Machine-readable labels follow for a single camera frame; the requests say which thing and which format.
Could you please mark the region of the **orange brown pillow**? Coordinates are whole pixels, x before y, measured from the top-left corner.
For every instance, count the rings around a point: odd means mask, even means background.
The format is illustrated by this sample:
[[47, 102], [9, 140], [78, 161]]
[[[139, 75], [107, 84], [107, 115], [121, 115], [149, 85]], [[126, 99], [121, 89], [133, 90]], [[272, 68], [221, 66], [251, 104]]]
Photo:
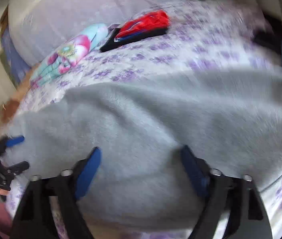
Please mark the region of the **orange brown pillow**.
[[0, 136], [3, 129], [6, 127], [16, 114], [20, 103], [30, 89], [30, 84], [23, 83], [20, 85], [13, 96], [0, 107]]

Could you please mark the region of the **blue folded blanket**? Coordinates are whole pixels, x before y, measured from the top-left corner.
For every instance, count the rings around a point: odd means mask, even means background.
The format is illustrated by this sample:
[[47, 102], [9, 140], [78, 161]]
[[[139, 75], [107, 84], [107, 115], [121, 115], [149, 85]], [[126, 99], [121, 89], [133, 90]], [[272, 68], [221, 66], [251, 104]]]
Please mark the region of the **blue folded blanket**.
[[31, 70], [31, 67], [22, 59], [16, 50], [13, 41], [10, 37], [9, 27], [6, 27], [1, 37], [1, 46], [3, 48], [7, 64], [8, 72], [14, 86], [20, 84], [26, 74]]

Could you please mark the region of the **turquoise pink floral folded quilt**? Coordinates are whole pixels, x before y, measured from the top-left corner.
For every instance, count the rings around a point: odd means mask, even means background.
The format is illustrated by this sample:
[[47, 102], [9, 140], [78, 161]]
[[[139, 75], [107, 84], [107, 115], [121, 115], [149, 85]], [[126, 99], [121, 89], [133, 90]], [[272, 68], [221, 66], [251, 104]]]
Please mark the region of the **turquoise pink floral folded quilt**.
[[55, 49], [40, 63], [30, 78], [31, 86], [42, 86], [46, 82], [67, 73], [76, 67], [107, 36], [108, 28], [105, 24], [99, 23], [88, 26], [78, 35]]

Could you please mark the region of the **white lace covered headboard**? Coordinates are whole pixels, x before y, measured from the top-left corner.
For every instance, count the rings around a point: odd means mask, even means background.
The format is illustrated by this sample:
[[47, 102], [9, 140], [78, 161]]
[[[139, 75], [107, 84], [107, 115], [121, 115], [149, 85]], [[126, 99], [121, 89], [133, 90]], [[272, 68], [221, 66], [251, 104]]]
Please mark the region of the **white lace covered headboard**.
[[175, 0], [9, 0], [9, 32], [30, 66], [91, 24], [111, 25]]

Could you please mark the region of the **black folded garment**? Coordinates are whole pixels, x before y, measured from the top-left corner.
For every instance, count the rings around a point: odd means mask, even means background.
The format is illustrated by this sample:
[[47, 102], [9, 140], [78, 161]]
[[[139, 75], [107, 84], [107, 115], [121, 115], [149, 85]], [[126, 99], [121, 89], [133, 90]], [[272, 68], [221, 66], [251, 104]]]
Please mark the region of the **black folded garment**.
[[123, 45], [127, 45], [130, 43], [138, 42], [140, 40], [146, 39], [146, 38], [152, 38], [152, 37], [157, 37], [157, 36], [162, 36], [166, 35], [168, 28], [160, 28], [160, 29], [155, 29], [151, 30], [148, 32], [140, 32], [137, 34], [132, 34], [130, 36], [120, 38], [119, 41], [115, 41], [115, 38], [121, 28], [115, 28], [110, 37], [108, 38], [107, 42], [99, 49], [100, 52], [107, 52], [116, 48], [119, 48]]

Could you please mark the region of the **purple floral bed sheet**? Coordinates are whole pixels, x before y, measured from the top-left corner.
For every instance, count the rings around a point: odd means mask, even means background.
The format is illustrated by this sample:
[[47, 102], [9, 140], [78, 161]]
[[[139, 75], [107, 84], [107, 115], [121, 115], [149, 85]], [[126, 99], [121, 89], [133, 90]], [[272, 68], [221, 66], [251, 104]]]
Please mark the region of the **purple floral bed sheet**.
[[[172, 19], [166, 35], [104, 53], [92, 51], [76, 68], [30, 90], [16, 116], [37, 112], [57, 103], [69, 89], [76, 87], [100, 83], [130, 83], [182, 72], [281, 68], [279, 57], [275, 53], [251, 41], [257, 30], [268, 28], [264, 17], [256, 8], [228, 2], [189, 1], [167, 3], [162, 5], [162, 9]], [[27, 172], [12, 183], [7, 203], [11, 214], [15, 214], [30, 179], [21, 182]], [[282, 237], [282, 178], [277, 185], [281, 203], [274, 213], [267, 212], [274, 238]], [[96, 234], [105, 238], [117, 237], [117, 232], [107, 229], [108, 226], [117, 226], [130, 238], [185, 238], [194, 223], [187, 228], [137, 229], [102, 222], [102, 227], [96, 230]]]

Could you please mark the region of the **red blue folded garment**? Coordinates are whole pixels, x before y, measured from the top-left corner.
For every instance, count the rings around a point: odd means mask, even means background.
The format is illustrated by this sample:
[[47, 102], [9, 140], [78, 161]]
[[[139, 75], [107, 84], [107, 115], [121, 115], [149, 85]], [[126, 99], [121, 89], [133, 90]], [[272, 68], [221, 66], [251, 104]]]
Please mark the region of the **red blue folded garment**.
[[170, 18], [164, 10], [152, 11], [139, 18], [126, 22], [120, 28], [114, 41], [120, 42], [150, 31], [168, 29], [169, 26]]

